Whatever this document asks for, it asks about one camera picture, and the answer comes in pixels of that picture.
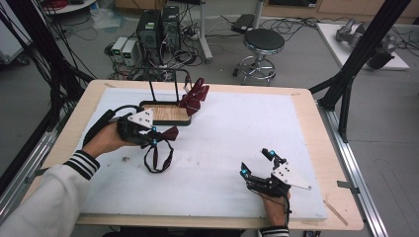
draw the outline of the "chair base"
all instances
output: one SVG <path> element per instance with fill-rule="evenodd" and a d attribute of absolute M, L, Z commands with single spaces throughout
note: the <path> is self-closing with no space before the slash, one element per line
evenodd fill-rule
<path fill-rule="evenodd" d="M 243 82 L 245 85 L 248 77 L 258 80 L 266 80 L 267 86 L 270 86 L 270 80 L 275 77 L 277 71 L 274 63 L 265 58 L 265 55 L 258 54 L 257 56 L 245 57 L 234 69 L 233 76 L 238 76 L 239 73 L 244 74 Z"/>

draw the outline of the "wooden table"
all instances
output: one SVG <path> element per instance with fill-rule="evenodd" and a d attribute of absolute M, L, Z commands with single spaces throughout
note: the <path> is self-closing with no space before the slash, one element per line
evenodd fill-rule
<path fill-rule="evenodd" d="M 155 83 L 155 89 L 173 90 L 171 83 Z M 69 121 L 49 155 L 43 168 L 64 163 L 72 155 L 85 129 L 88 120 L 94 113 L 103 92 L 107 88 L 147 89 L 148 83 L 131 81 L 96 80 L 89 84 L 86 92 L 75 108 Z M 364 223 L 358 211 L 351 191 L 337 186 L 337 181 L 346 181 L 338 158 L 327 134 L 314 100 L 306 89 L 210 85 L 211 92 L 255 93 L 289 95 L 298 117 L 307 151 L 321 189 L 328 218 L 324 221 L 291 221 L 290 229 L 320 230 L 360 230 Z M 26 197 L 36 188 L 40 178 L 31 185 Z M 185 216 L 144 216 L 144 215 L 110 215 L 81 214 L 78 224 L 121 225 L 121 226 L 171 226 L 171 227 L 215 227 L 254 229 L 267 226 L 261 218 L 230 217 L 185 217 Z"/>

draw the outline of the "white mat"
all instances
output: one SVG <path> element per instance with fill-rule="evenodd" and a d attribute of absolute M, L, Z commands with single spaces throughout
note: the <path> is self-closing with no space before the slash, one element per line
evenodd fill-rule
<path fill-rule="evenodd" d="M 173 101 L 167 91 L 156 93 L 158 100 Z M 106 110 L 150 99 L 149 90 L 107 89 L 84 133 Z M 123 110 L 119 116 L 128 112 L 133 111 Z M 158 126 L 157 130 L 167 128 Z M 239 171 L 245 162 L 254 175 L 270 177 L 273 163 L 261 153 L 268 148 L 288 158 L 312 186 L 311 191 L 292 188 L 292 219 L 327 217 L 290 96 L 209 90 L 191 125 L 178 128 L 179 136 L 171 142 L 175 148 L 172 165 L 162 174 L 146 170 L 146 149 L 124 147 L 101 156 L 101 169 L 92 179 L 82 212 L 265 216 L 260 197 L 246 189 Z M 159 167 L 167 157 L 166 147 L 165 142 L 159 144 Z"/>
<path fill-rule="evenodd" d="M 327 45 L 333 52 L 333 55 L 339 62 L 340 66 L 345 64 L 353 50 L 347 42 L 339 42 L 336 40 L 336 31 L 341 29 L 343 26 L 345 26 L 345 24 L 317 23 L 317 28 L 320 30 L 323 38 L 327 41 Z M 357 27 L 358 25 L 355 24 L 352 26 L 352 33 Z M 395 52 L 393 52 L 391 55 L 394 56 L 394 58 L 392 58 L 384 67 L 382 67 L 382 70 L 407 70 L 409 68 L 409 66 Z M 364 65 L 363 68 L 370 69 L 368 65 Z"/>

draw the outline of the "black stool seat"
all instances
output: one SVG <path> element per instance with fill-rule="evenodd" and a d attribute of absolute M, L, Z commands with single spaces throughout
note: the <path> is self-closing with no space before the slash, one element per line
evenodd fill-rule
<path fill-rule="evenodd" d="M 280 34 L 267 30 L 256 29 L 244 35 L 244 42 L 259 50 L 277 50 L 284 46 L 284 38 Z"/>

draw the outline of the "white sleeve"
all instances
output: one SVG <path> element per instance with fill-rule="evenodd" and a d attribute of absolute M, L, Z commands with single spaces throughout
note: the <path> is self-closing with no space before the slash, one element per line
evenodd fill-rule
<path fill-rule="evenodd" d="M 70 236 L 99 163 L 76 151 L 49 168 L 37 190 L 0 226 L 0 236 Z"/>

